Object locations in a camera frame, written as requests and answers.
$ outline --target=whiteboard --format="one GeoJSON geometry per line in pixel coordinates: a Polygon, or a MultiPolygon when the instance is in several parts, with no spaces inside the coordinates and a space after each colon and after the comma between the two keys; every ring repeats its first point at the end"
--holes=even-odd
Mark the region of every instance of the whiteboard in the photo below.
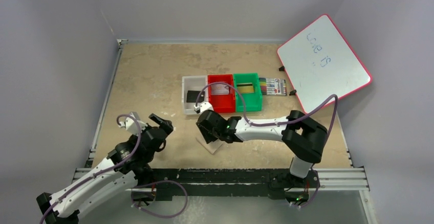
{"type": "Polygon", "coordinates": [[[371,82],[370,73],[328,15],[289,39],[277,54],[306,113],[331,94],[342,98],[371,82]]]}

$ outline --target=beige table surface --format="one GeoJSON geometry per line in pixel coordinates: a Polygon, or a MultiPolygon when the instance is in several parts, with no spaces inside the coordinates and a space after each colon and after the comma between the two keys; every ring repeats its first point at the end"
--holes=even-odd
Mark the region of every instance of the beige table surface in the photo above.
{"type": "MultiPolygon", "coordinates": [[[[224,144],[211,155],[195,139],[200,136],[197,116],[183,114],[183,76],[256,72],[260,77],[285,78],[277,44],[135,44],[125,45],[107,103],[97,142],[94,166],[129,134],[115,119],[119,114],[137,111],[141,120],[155,125],[151,113],[172,121],[175,131],[166,148],[155,154],[153,168],[287,168],[293,153],[282,142],[248,141],[224,144]]],[[[263,110],[248,113],[249,118],[277,118],[301,110],[295,96],[264,96],[263,110]]],[[[333,107],[313,116],[325,127],[333,107]]],[[[324,148],[318,168],[350,168],[338,120],[324,148]]]]}

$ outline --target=white wall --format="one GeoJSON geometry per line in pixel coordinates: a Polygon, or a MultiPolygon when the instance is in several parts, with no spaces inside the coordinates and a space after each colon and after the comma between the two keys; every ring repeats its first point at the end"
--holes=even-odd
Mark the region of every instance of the white wall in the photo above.
{"type": "Polygon", "coordinates": [[[283,41],[343,0],[97,0],[117,38],[283,41]]]}
{"type": "Polygon", "coordinates": [[[37,223],[36,197],[89,155],[116,39],[93,0],[0,0],[0,222],[37,223]]]}
{"type": "Polygon", "coordinates": [[[373,76],[340,103],[383,223],[434,223],[434,0],[345,0],[335,21],[373,76]]]}

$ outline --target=plastic bin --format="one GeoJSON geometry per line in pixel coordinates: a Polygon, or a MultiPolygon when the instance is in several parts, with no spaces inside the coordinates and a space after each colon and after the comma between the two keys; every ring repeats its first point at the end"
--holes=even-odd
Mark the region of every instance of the plastic bin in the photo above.
{"type": "MultiPolygon", "coordinates": [[[[229,75],[208,75],[208,83],[225,82],[232,86],[233,76],[229,75]]],[[[217,113],[234,113],[235,112],[235,91],[229,89],[228,95],[212,95],[211,86],[208,87],[208,101],[217,113]]]]}
{"type": "MultiPolygon", "coordinates": [[[[207,76],[182,77],[182,106],[184,108],[184,114],[197,115],[197,113],[194,111],[194,101],[188,102],[187,101],[187,94],[188,94],[188,91],[199,92],[207,84],[208,84],[207,76]]],[[[204,90],[204,101],[208,101],[208,89],[204,90]]]]}
{"type": "MultiPolygon", "coordinates": [[[[262,92],[259,85],[259,77],[257,73],[233,74],[233,82],[236,87],[240,83],[252,83],[254,92],[250,94],[242,94],[246,102],[246,111],[262,110],[262,92]]],[[[235,95],[235,111],[243,112],[243,102],[238,94],[235,95]]]]}

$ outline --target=green bin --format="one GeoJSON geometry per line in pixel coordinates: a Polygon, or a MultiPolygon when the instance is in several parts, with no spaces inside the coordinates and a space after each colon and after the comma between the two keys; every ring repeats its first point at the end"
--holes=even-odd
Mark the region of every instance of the green bin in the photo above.
{"type": "MultiPolygon", "coordinates": [[[[240,73],[233,74],[233,84],[237,87],[240,83],[252,83],[253,93],[242,94],[246,102],[246,111],[262,110],[262,92],[259,85],[259,77],[257,73],[240,73]]],[[[235,95],[235,111],[243,112],[243,102],[238,94],[235,95]]]]}

